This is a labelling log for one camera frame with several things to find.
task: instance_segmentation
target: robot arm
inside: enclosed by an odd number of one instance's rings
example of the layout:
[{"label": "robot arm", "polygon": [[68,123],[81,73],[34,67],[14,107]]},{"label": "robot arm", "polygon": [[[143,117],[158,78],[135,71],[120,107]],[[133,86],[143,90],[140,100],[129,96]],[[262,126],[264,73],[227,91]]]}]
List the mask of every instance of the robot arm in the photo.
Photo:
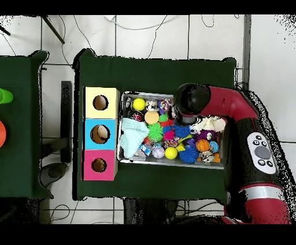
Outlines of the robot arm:
[{"label": "robot arm", "polygon": [[276,162],[257,112],[245,96],[227,88],[184,84],[174,103],[181,124],[192,123],[197,115],[234,120],[231,162],[225,168],[230,173],[228,215],[251,224],[290,224]]}]

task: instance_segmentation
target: yellow box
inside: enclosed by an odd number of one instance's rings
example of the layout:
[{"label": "yellow box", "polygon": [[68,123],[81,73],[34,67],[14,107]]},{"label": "yellow box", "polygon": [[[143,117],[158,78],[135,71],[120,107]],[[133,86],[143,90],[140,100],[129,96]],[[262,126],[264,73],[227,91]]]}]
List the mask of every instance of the yellow box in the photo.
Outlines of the yellow box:
[{"label": "yellow box", "polygon": [[120,93],[116,88],[85,87],[86,118],[117,119],[119,100]]}]

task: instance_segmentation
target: pink box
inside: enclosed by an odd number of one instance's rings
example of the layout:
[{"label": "pink box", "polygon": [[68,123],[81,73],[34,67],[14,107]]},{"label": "pink box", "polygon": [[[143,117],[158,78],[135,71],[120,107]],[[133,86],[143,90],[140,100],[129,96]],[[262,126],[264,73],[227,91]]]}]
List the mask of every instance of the pink box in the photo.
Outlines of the pink box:
[{"label": "pink box", "polygon": [[[100,158],[105,161],[105,170],[103,172],[95,172],[92,167],[94,160]],[[116,161],[116,150],[85,150],[83,162],[83,178],[82,180],[105,180],[113,181],[118,170],[118,162]]]}]

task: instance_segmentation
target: green table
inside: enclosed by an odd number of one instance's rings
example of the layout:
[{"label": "green table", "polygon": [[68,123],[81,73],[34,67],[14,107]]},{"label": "green table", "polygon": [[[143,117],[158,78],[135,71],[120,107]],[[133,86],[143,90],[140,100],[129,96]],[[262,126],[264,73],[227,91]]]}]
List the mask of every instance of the green table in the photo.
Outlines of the green table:
[{"label": "green table", "polygon": [[226,201],[224,171],[177,166],[119,163],[114,181],[81,181],[82,89],[116,87],[120,92],[174,94],[184,83],[234,87],[236,61],[138,60],[97,57],[90,49],[75,58],[75,123],[73,198],[118,196],[162,199],[218,199]]},{"label": "green table", "polygon": [[14,100],[0,105],[0,120],[6,127],[6,142],[0,148],[0,196],[47,198],[39,183],[41,157],[39,72],[47,59],[45,51],[29,57],[0,57],[0,88]]}]

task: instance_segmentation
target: blue box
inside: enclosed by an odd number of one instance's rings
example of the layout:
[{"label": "blue box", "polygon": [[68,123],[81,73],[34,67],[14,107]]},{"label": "blue box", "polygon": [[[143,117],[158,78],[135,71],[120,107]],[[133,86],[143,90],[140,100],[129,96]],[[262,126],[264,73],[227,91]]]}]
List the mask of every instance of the blue box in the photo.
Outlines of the blue box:
[{"label": "blue box", "polygon": [[[117,119],[90,119],[85,122],[84,147],[85,150],[115,150],[117,144]],[[104,125],[110,133],[110,137],[102,144],[95,143],[91,139],[91,131],[97,125]]]}]

